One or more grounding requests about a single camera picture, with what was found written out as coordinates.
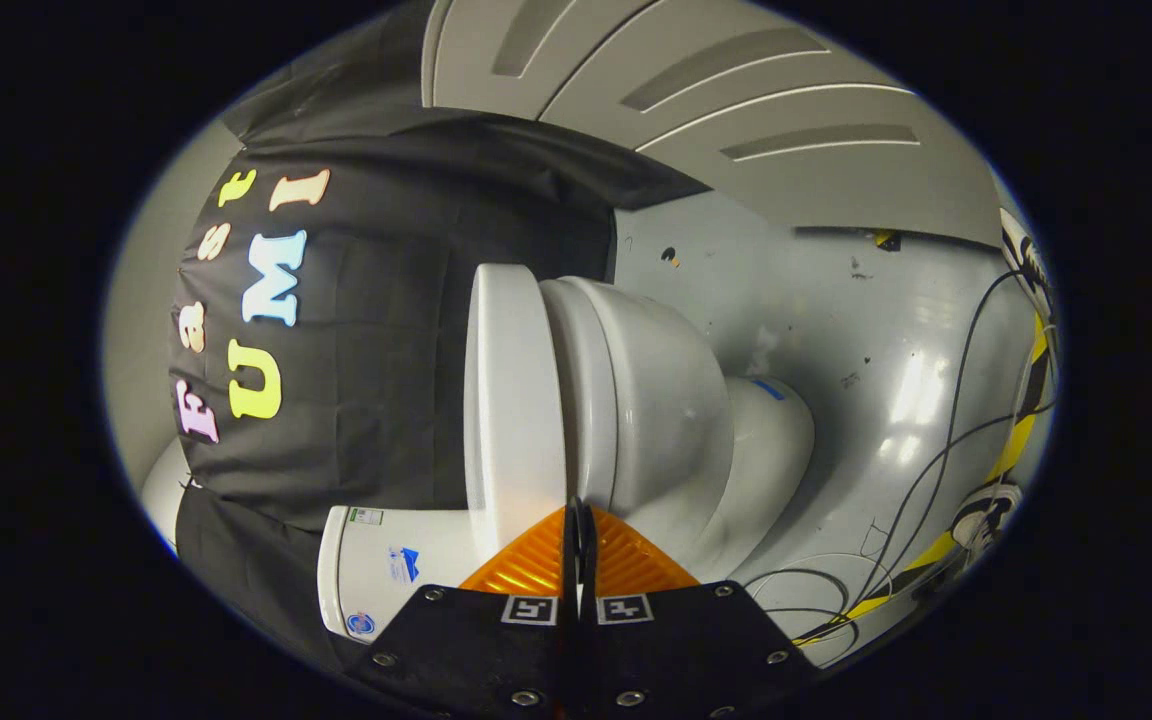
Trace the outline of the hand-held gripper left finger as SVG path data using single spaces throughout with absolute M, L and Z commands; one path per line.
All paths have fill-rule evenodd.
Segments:
M 467 582 L 417 588 L 353 682 L 420 719 L 567 719 L 581 551 L 571 500 Z

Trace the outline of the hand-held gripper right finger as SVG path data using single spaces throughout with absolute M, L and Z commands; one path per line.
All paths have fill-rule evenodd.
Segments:
M 737 582 L 702 583 L 579 510 L 581 719 L 772 719 L 820 669 Z

